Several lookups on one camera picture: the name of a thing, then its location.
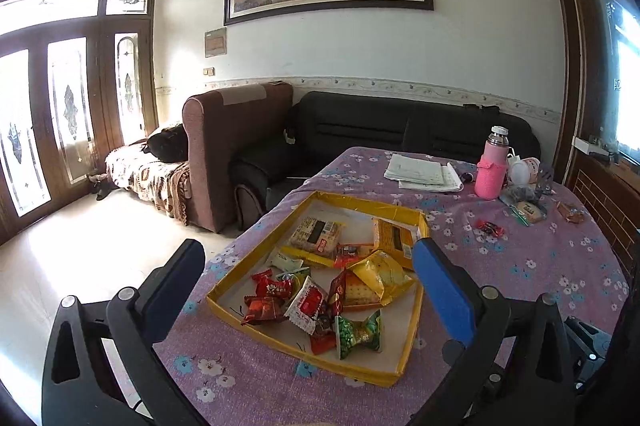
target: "black bag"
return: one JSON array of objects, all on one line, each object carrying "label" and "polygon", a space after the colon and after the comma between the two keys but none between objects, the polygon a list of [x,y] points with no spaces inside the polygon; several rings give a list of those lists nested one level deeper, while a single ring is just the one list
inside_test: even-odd
[{"label": "black bag", "polygon": [[165,128],[146,140],[144,153],[151,153],[162,162],[184,162],[189,159],[189,140],[184,126]]}]

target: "yellow tray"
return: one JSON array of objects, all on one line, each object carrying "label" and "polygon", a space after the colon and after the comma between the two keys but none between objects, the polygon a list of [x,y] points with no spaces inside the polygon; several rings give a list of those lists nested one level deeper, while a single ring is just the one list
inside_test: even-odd
[{"label": "yellow tray", "polygon": [[[289,322],[261,326],[242,326],[242,317],[237,310],[226,306],[221,301],[225,300],[225,298],[236,297],[235,292],[242,292],[243,287],[250,287],[247,281],[250,280],[249,275],[256,272],[257,268],[264,268],[266,257],[274,248],[283,245],[283,240],[292,234],[294,225],[302,219],[303,215],[313,215],[312,211],[320,207],[328,208],[329,211],[332,209],[342,212],[351,210],[361,213],[359,215],[361,217],[358,223],[359,226],[363,225],[363,219],[366,218],[366,215],[377,216],[414,228],[418,238],[429,236],[429,226],[426,218],[424,213],[419,210],[344,195],[313,192],[207,294],[207,302],[213,313],[220,319],[235,329],[244,332],[252,339],[260,341],[271,348],[342,376],[378,386],[391,386],[404,373],[414,342],[423,297],[422,286],[419,282],[416,282],[398,300],[383,308],[382,353],[377,354],[366,348],[356,348],[350,353],[349,357],[342,361],[334,350],[325,352],[320,356],[313,355],[308,347],[306,348],[307,351],[302,351],[299,348],[300,345],[296,345],[301,342],[294,342],[289,339],[288,334],[289,332],[291,334],[302,334],[306,338],[309,336]],[[322,283],[323,279],[329,280],[338,273],[339,270],[337,269],[312,267],[312,277],[318,283],[321,283],[323,287],[326,285],[326,283]],[[244,294],[248,295],[252,294],[252,292],[244,292]],[[371,312],[369,310],[355,314],[345,313],[345,316],[352,319],[364,319]],[[385,340],[388,341],[387,349],[385,349]]]}]

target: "table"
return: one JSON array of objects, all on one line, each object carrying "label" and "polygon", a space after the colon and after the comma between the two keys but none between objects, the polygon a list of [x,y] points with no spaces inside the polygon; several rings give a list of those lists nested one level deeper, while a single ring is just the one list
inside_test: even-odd
[{"label": "table", "polygon": [[[315,190],[420,208],[434,240],[479,286],[492,284],[506,297],[525,300],[551,292],[563,316],[572,314],[613,332],[628,285],[593,219],[569,224],[553,207],[558,200],[581,205],[568,189],[556,184],[557,194],[542,200],[548,218],[525,228],[498,200],[476,197],[472,186],[456,194],[398,189],[397,181],[383,177],[390,158],[388,151],[348,149],[207,264],[167,339],[155,350],[212,425],[400,426],[446,374],[440,349],[447,334],[428,298],[404,376],[391,388],[318,370],[254,342],[211,313],[207,292]],[[458,173],[476,168],[451,162]],[[485,238],[472,227],[478,218],[503,226],[505,235]]]}]

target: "black leather sofa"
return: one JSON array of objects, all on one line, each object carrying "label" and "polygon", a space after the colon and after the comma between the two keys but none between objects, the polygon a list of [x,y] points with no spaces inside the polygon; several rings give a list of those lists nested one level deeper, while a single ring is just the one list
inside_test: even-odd
[{"label": "black leather sofa", "polygon": [[521,157],[540,158],[525,120],[497,106],[453,106],[398,98],[309,92],[287,114],[284,132],[241,150],[229,163],[244,227],[273,209],[351,146],[426,153],[478,162],[491,127],[509,129]]}]

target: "pink thermos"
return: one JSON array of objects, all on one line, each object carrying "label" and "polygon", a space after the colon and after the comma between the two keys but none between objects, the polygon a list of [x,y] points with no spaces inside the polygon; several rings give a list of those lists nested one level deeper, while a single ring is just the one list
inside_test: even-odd
[{"label": "pink thermos", "polygon": [[509,130],[506,128],[494,126],[484,145],[484,153],[478,163],[476,178],[476,195],[482,199],[496,199],[502,190],[508,168],[508,133]]}]

